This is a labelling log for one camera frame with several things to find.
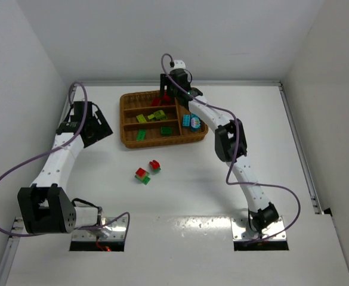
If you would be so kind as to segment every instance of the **green lego brick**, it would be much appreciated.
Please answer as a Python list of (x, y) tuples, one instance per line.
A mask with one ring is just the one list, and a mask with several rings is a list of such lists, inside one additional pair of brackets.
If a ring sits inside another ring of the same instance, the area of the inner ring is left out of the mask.
[(165, 113), (163, 112), (163, 110), (159, 110), (153, 113), (155, 118), (160, 120), (162, 117), (165, 116)]
[(141, 181), (142, 183), (144, 183), (145, 185), (149, 183), (150, 178), (148, 176), (145, 176), (144, 179), (141, 179), (139, 176), (134, 175), (139, 181)]
[(170, 127), (161, 127), (161, 135), (171, 135), (172, 129)]
[(145, 177), (145, 179), (143, 180), (143, 183), (145, 185), (147, 185), (149, 183), (149, 181), (150, 181), (150, 178), (149, 177)]
[(145, 119), (145, 117), (142, 114), (136, 116), (136, 118), (137, 118), (138, 122), (140, 122), (140, 123), (145, 123), (146, 122), (146, 119)]
[(156, 121), (156, 117), (154, 114), (148, 115), (148, 120), (149, 121)]
[(145, 139), (145, 135), (146, 135), (146, 130), (145, 129), (140, 129), (138, 131), (136, 141), (144, 140)]

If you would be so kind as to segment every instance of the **wire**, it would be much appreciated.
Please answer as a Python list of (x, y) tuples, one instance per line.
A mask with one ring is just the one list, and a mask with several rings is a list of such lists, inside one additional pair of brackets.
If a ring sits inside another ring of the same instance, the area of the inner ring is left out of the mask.
[(69, 89), (68, 89), (68, 103), (71, 107), (73, 105), (73, 98), (71, 99), (71, 94), (72, 94), (74, 88), (75, 88), (75, 83), (71, 84)]
[(131, 214), (129, 212), (125, 212), (125, 213), (120, 214), (118, 217), (115, 217), (114, 219), (108, 221), (104, 225), (83, 226), (79, 229), (81, 229), (83, 231), (96, 231), (98, 229), (105, 228), (106, 226), (112, 224), (113, 222), (117, 221), (118, 219), (122, 218), (125, 215), (128, 216), (128, 223), (126, 224), (126, 230), (125, 230), (125, 235), (124, 235), (124, 240), (126, 240), (126, 235), (128, 234), (128, 230), (129, 230), (129, 223), (131, 221)]
[(79, 203), (82, 203), (82, 204), (86, 204), (88, 206), (91, 206), (91, 207), (95, 207), (96, 209), (100, 209), (101, 207), (98, 207), (96, 206), (95, 204), (93, 203), (90, 203), (89, 201), (85, 201), (85, 200), (82, 200), (81, 198), (74, 198), (71, 203), (74, 207), (76, 207), (76, 203), (75, 202), (79, 202)]
[(98, 238), (96, 239), (96, 246), (97, 248), (100, 248), (102, 251), (104, 251), (103, 247), (98, 243)]
[[(4, 172), (1, 176), (0, 176), (0, 181), (3, 180), (3, 178), (5, 178), (7, 175), (9, 175), (10, 173), (12, 173), (13, 171), (23, 167), (24, 165), (28, 164), (28, 163), (31, 163), (37, 159), (40, 159), (40, 158), (43, 158), (47, 155), (50, 155), (52, 154), (53, 152), (56, 152), (57, 150), (60, 150), (62, 147), (65, 147), (65, 146), (68, 146), (69, 144), (72, 143), (73, 140), (76, 139), (76, 137), (78, 137), (80, 135), (80, 132), (81, 130), (83, 129), (83, 126), (84, 126), (84, 122), (85, 122), (85, 117), (87, 115), (87, 107), (88, 107), (88, 98), (87, 98), (87, 91), (85, 90), (84, 88), (84, 85), (81, 83), (81, 82), (74, 82), (73, 84), (71, 84), (69, 90), (72, 92), (73, 90), (73, 87), (75, 85), (79, 85), (82, 89), (83, 89), (83, 92), (84, 92), (84, 98), (85, 98), (85, 103), (84, 103), (84, 115), (83, 115), (83, 118), (80, 122), (80, 125), (79, 125), (79, 129), (76, 131), (76, 133), (72, 136), (71, 139), (69, 139), (67, 142), (65, 142), (63, 145), (61, 146), (58, 146), (56, 148), (53, 148), (52, 150), (49, 150), (47, 152), (44, 152), (40, 155), (37, 155), (35, 157), (32, 157), (14, 167), (12, 167), (10, 170)], [(10, 231), (6, 231), (5, 229), (1, 228), (0, 227), (0, 232), (3, 233), (3, 234), (7, 234), (7, 235), (10, 235), (10, 236), (14, 236), (14, 237), (34, 237), (35, 235), (34, 234), (16, 234), (16, 233), (13, 233), (13, 232), (10, 232)]]
[(96, 103), (93, 103), (93, 102), (92, 102), (92, 105), (93, 105), (93, 106), (96, 106), (97, 110), (100, 110), (100, 108), (98, 107), (98, 105), (97, 105)]
[[(171, 54), (163, 54), (162, 57), (161, 57), (161, 67), (162, 67), (162, 70), (163, 72), (166, 74), (166, 76), (168, 77), (168, 79), (180, 90), (182, 91), (183, 93), (187, 94), (188, 96), (190, 96), (193, 100), (197, 101), (198, 103), (202, 104), (202, 105), (206, 105), (203, 101), (201, 100), (198, 100), (196, 97), (192, 96), (191, 94), (189, 94), (185, 89), (183, 89), (177, 82), (175, 82), (174, 79), (172, 79), (172, 77), (169, 75), (169, 73), (166, 71), (166, 68), (165, 68), (165, 65), (163, 63), (163, 60), (165, 59), (165, 57), (169, 57), (171, 62), (173, 62), (173, 57), (171, 56)], [(216, 110), (220, 110), (220, 111), (223, 111), (223, 112), (226, 112), (228, 114), (230, 114), (232, 116), (232, 118), (234, 119), (234, 122), (235, 122), (235, 126), (236, 126), (236, 142), (239, 142), (239, 123), (238, 123), (238, 119), (237, 117), (235, 116), (235, 114), (233, 112), (231, 112), (230, 110), (228, 109), (225, 109), (225, 108), (221, 108), (221, 107), (217, 107), (217, 106), (214, 106), (214, 105), (209, 105), (207, 104), (208, 107), (210, 108), (213, 108), (213, 109), (216, 109)], [(286, 188), (285, 186), (280, 186), (280, 185), (272, 185), (272, 184), (260, 184), (260, 183), (254, 183), (254, 182), (229, 182), (229, 179), (230, 179), (230, 175), (231, 175), (231, 172), (233, 171), (233, 167), (234, 167), (234, 164), (237, 160), (237, 154), (238, 154), (238, 147), (239, 147), (239, 144), (235, 144), (235, 147), (234, 147), (234, 153), (233, 153), (233, 157), (232, 157), (232, 161), (231, 161), (231, 164), (230, 164), (230, 167), (228, 169), (228, 172), (227, 172), (227, 176), (226, 176), (226, 184), (227, 185), (257, 185), (257, 186), (267, 186), (267, 187), (272, 187), (272, 188), (280, 188), (280, 189), (284, 189), (286, 190), (287, 192), (290, 192), (296, 199), (297, 201), (297, 204), (298, 204), (298, 212), (297, 212), (297, 215), (295, 216), (295, 218), (293, 219), (293, 221), (284, 228), (284, 230), (276, 233), (276, 234), (273, 234), (273, 235), (270, 235), (268, 237), (265, 237), (265, 238), (257, 238), (257, 239), (254, 239), (254, 240), (251, 240), (249, 241), (248, 243), (257, 243), (257, 242), (261, 242), (261, 241), (265, 241), (265, 240), (268, 240), (270, 239), (271, 237), (275, 237), (276, 235), (282, 233), (283, 231), (286, 231), (287, 229), (289, 229), (292, 225), (295, 224), (295, 222), (298, 220), (299, 216), (300, 216), (300, 212), (301, 212), (301, 204), (300, 204), (300, 200), (298, 198), (298, 196), (293, 192), (291, 191), (289, 188)]]
[(69, 115), (71, 114), (72, 108), (73, 108), (73, 106), (71, 105), (71, 107), (69, 108), (69, 111), (68, 111), (66, 117), (65, 117), (64, 120), (63, 120), (64, 122), (68, 122), (68, 120), (69, 120)]

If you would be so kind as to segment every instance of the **metal base plate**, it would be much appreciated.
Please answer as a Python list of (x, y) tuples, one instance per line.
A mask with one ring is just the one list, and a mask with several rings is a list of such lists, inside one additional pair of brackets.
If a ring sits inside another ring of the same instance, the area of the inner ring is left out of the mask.
[[(101, 224), (114, 219), (114, 217), (102, 217)], [(99, 237), (99, 242), (118, 243), (123, 242), (125, 238), (126, 226), (128, 224), (128, 218), (122, 217), (113, 222), (109, 226), (99, 231), (83, 231), (75, 230), (72, 232), (72, 242), (96, 242), (96, 237)]]
[[(233, 231), (234, 242), (247, 242), (258, 238), (258, 233), (250, 229), (247, 217), (233, 217), (231, 219), (231, 229)], [(283, 218), (280, 217), (277, 222), (272, 223), (268, 228), (263, 229), (263, 238), (273, 235), (284, 229)], [(287, 234), (285, 231), (276, 235), (275, 237), (269, 238), (268, 242), (272, 241), (284, 241), (287, 242)]]

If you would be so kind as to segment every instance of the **red lego brick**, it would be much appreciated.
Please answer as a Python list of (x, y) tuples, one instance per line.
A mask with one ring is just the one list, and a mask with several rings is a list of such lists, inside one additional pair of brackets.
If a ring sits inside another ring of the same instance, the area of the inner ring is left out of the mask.
[(154, 98), (150, 106), (160, 106), (161, 100), (159, 98)]
[(153, 171), (160, 171), (161, 170), (160, 164), (156, 160), (149, 162), (149, 165), (153, 169)]
[(162, 101), (165, 101), (165, 102), (171, 102), (171, 98), (169, 97), (169, 95), (168, 94), (164, 94), (163, 95), (163, 97), (162, 97)]
[(136, 175), (143, 178), (147, 172), (143, 168), (138, 168)]

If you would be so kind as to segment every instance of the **wicker basket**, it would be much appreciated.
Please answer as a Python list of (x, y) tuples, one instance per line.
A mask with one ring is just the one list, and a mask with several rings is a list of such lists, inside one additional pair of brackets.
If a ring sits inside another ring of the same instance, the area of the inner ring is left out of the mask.
[[(173, 105), (151, 107), (154, 98), (159, 97), (159, 91), (135, 92), (124, 94), (120, 98), (120, 130), (121, 141), (128, 148), (143, 148), (164, 145), (175, 145), (201, 141), (208, 133), (208, 127), (201, 122), (200, 129), (192, 132), (190, 128), (182, 127), (185, 114), (190, 114), (184, 107)], [(167, 120), (140, 123), (136, 116), (143, 114), (145, 118), (153, 112), (163, 110)], [(172, 135), (161, 135), (161, 127), (171, 127)], [(146, 130), (145, 139), (136, 141), (138, 131)]]

